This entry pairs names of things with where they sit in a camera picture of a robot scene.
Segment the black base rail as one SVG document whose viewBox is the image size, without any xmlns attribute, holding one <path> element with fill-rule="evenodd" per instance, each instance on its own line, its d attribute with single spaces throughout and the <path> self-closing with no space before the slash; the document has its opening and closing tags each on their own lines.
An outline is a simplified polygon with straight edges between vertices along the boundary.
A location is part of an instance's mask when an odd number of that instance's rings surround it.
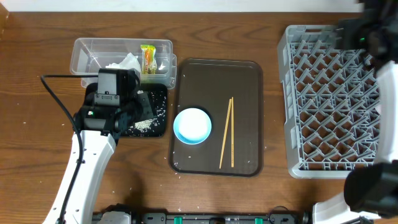
<svg viewBox="0 0 398 224">
<path fill-rule="evenodd" d="M 245 213 L 169 213 L 153 210 L 139 213 L 128 205 L 117 203 L 102 212 L 95 212 L 92 223 L 131 223 L 131 224 L 310 224 L 309 213 L 302 215 L 277 206 L 266 214 Z"/>
</svg>

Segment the wooden chopstick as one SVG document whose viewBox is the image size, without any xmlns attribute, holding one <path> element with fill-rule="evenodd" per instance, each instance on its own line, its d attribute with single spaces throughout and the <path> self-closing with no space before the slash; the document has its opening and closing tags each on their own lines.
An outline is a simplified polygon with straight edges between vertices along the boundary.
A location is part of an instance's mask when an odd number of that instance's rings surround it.
<svg viewBox="0 0 398 224">
<path fill-rule="evenodd" d="M 231 97 L 231 167 L 234 167 L 234 97 Z"/>
<path fill-rule="evenodd" d="M 219 169 L 222 168 L 222 163 L 223 163 L 224 149 L 225 149 L 225 144 L 226 144 L 226 136 L 227 136 L 227 133 L 228 133 L 229 117 L 230 117 L 230 114 L 231 114 L 231 105 L 232 105 L 232 99 L 230 98 L 229 102 L 228 102 L 228 110 L 227 110 L 227 115 L 226 115 L 226 122 L 225 122 L 225 126 L 224 126 L 223 142 L 222 142 L 222 146 L 221 146 Z"/>
</svg>

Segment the black rectangular tray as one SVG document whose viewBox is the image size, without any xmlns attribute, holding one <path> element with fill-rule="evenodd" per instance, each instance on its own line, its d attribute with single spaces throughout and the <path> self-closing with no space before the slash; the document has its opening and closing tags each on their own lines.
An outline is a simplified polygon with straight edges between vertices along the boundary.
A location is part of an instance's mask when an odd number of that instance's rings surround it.
<svg viewBox="0 0 398 224">
<path fill-rule="evenodd" d="M 137 92 L 137 97 L 142 104 L 150 110 L 144 109 L 144 113 L 152 112 L 147 119 L 135 122 L 122 134 L 122 137 L 161 137 L 165 133 L 167 125 L 167 87 L 160 83 L 142 84 Z"/>
</svg>

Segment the small light blue bowl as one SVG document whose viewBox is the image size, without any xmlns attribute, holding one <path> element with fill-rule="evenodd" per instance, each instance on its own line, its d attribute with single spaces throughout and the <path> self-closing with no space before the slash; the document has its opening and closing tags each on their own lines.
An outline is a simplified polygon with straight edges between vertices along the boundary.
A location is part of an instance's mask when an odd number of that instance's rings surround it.
<svg viewBox="0 0 398 224">
<path fill-rule="evenodd" d="M 187 108 L 176 115 L 173 123 L 175 137 L 182 143 L 196 145 L 205 141 L 212 129 L 209 115 L 198 108 Z"/>
</svg>

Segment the brown serving tray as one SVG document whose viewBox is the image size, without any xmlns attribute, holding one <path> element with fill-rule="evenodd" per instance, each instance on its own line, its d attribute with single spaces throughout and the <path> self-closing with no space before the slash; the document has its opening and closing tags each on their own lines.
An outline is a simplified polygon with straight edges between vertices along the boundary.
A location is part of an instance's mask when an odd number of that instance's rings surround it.
<svg viewBox="0 0 398 224">
<path fill-rule="evenodd" d="M 231 114 L 219 169 L 228 102 L 234 97 L 234 167 L 231 167 Z M 206 112 L 209 137 L 188 145 L 173 134 L 169 164 L 181 173 L 254 177 L 263 168 L 262 69 L 250 61 L 186 59 L 178 70 L 174 113 L 187 108 Z"/>
</svg>

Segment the orange green snack wrapper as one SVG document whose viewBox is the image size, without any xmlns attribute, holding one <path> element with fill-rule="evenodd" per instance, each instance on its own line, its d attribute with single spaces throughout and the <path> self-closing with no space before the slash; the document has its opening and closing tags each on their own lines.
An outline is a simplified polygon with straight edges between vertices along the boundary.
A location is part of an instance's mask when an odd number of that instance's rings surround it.
<svg viewBox="0 0 398 224">
<path fill-rule="evenodd" d="M 141 45 L 143 74 L 155 74 L 157 62 L 155 59 L 156 48 L 153 45 Z"/>
</svg>

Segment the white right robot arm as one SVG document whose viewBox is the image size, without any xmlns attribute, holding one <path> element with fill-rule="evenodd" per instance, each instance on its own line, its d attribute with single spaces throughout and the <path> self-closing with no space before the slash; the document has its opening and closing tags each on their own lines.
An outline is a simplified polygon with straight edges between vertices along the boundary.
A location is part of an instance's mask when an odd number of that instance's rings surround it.
<svg viewBox="0 0 398 224">
<path fill-rule="evenodd" d="M 352 170 L 342 193 L 316 203 L 304 223 L 372 223 L 397 216 L 397 1 L 363 0 L 363 14 L 340 20 L 336 47 L 363 49 L 373 67 L 381 102 L 373 165 Z"/>
</svg>

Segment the white tissue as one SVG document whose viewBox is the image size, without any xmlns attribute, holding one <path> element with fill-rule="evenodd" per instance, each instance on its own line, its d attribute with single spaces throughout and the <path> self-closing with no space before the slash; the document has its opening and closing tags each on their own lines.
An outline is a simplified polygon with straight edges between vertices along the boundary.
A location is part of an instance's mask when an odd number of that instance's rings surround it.
<svg viewBox="0 0 398 224">
<path fill-rule="evenodd" d="M 132 53 L 128 53 L 125 59 L 120 63 L 111 63 L 106 66 L 106 68 L 117 68 L 117 69 L 125 69 L 125 70 L 137 70 L 141 72 L 141 65 L 138 61 L 138 56 L 134 56 Z"/>
</svg>

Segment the grey dishwasher rack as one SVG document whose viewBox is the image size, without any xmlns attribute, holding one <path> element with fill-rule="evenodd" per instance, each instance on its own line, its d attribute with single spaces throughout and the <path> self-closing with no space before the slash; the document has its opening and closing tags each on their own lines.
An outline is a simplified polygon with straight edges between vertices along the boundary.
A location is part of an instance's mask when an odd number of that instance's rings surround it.
<svg viewBox="0 0 398 224">
<path fill-rule="evenodd" d="M 333 26 L 288 26 L 277 46 L 285 148 L 297 179 L 344 179 L 376 156 L 380 103 L 373 58 L 335 48 Z"/>
</svg>

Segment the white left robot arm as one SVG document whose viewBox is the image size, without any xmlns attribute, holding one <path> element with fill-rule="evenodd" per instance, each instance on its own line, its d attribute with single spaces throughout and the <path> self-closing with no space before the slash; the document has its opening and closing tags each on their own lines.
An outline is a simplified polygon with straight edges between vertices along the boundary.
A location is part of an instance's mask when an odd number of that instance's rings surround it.
<svg viewBox="0 0 398 224">
<path fill-rule="evenodd" d="M 70 120 L 72 149 L 60 188 L 45 223 L 91 223 L 104 170 L 119 138 L 136 122 L 153 117 L 140 94 L 135 69 L 102 68 L 85 90 L 81 108 L 71 114 L 46 82 L 41 82 Z"/>
</svg>

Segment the clear plastic waste bin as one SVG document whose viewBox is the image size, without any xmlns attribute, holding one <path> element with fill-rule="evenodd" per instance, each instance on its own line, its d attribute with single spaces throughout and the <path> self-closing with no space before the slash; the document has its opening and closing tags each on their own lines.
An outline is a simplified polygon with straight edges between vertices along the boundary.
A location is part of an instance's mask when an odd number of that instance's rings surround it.
<svg viewBox="0 0 398 224">
<path fill-rule="evenodd" d="M 141 45 L 153 45 L 156 48 L 155 59 L 157 70 L 155 74 L 140 72 L 142 83 L 160 83 L 168 89 L 175 88 L 177 77 L 177 57 L 173 54 L 173 45 L 166 39 L 125 39 L 125 38 L 79 38 L 75 41 L 70 71 L 81 75 L 81 86 L 97 82 L 94 78 L 101 68 L 111 63 L 122 62 L 128 53 L 138 56 L 142 68 Z"/>
</svg>

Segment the pile of rice grains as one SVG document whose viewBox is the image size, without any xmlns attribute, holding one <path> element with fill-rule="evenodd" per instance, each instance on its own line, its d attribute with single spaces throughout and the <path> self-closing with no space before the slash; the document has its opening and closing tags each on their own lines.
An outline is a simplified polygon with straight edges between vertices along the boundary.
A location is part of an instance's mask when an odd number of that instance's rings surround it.
<svg viewBox="0 0 398 224">
<path fill-rule="evenodd" d="M 163 135 L 166 129 L 167 110 L 165 108 L 158 108 L 156 112 L 157 116 L 155 118 L 135 123 L 125 134 L 127 136 L 140 137 L 158 137 Z"/>
</svg>

